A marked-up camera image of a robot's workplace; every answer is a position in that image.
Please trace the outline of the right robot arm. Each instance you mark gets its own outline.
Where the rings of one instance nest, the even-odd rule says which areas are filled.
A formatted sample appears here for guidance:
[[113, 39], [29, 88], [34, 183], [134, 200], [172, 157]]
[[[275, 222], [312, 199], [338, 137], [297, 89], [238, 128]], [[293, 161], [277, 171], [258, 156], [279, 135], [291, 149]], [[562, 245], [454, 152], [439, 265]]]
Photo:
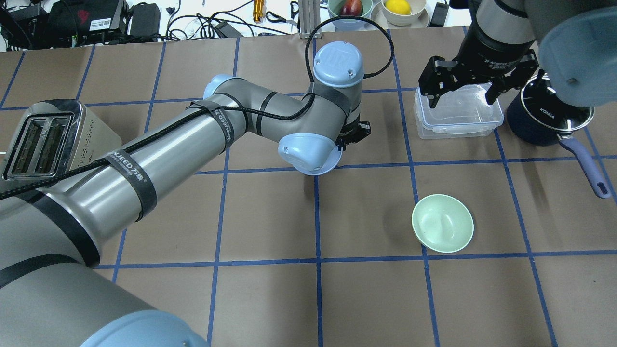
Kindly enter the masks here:
[[490, 83], [491, 105], [540, 68], [568, 105], [614, 102], [616, 17], [614, 0], [482, 0], [457, 56], [431, 57], [419, 92], [434, 108], [447, 92]]

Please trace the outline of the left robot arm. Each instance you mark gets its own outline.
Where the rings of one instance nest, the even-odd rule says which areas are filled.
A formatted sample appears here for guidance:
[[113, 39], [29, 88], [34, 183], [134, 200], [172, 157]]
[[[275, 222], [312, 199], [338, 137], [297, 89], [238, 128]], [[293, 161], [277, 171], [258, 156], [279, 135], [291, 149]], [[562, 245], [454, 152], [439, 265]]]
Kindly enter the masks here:
[[203, 99], [163, 127], [90, 165], [1, 194], [3, 347], [206, 347], [174, 314], [157, 310], [94, 271], [102, 244], [252, 132], [306, 175], [329, 172], [359, 121], [361, 51], [329, 42], [294, 99], [217, 75]]

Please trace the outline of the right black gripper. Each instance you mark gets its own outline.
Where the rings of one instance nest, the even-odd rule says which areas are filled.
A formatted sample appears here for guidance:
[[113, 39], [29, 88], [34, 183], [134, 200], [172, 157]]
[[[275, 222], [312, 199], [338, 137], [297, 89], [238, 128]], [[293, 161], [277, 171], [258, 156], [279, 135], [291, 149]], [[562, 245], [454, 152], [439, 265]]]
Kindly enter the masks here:
[[447, 61], [440, 56], [429, 58], [418, 84], [423, 96], [426, 96], [429, 107], [435, 108], [439, 99], [447, 92], [453, 92], [465, 85], [481, 85], [491, 83], [485, 93], [488, 105], [493, 105], [501, 94], [511, 89], [522, 88], [538, 68], [538, 60], [534, 49], [527, 49], [522, 58], [514, 61], [505, 69], [491, 69], [496, 64], [480, 57], [478, 64], [471, 66], [455, 59]]

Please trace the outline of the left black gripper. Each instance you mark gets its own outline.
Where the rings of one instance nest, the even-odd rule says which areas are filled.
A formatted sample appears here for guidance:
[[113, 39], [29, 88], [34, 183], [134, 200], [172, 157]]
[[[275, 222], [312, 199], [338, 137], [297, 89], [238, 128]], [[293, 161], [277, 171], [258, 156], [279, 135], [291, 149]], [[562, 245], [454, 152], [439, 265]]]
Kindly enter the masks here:
[[339, 151], [345, 151], [347, 145], [358, 143], [372, 134], [372, 128], [368, 121], [354, 120], [341, 128], [335, 141]]

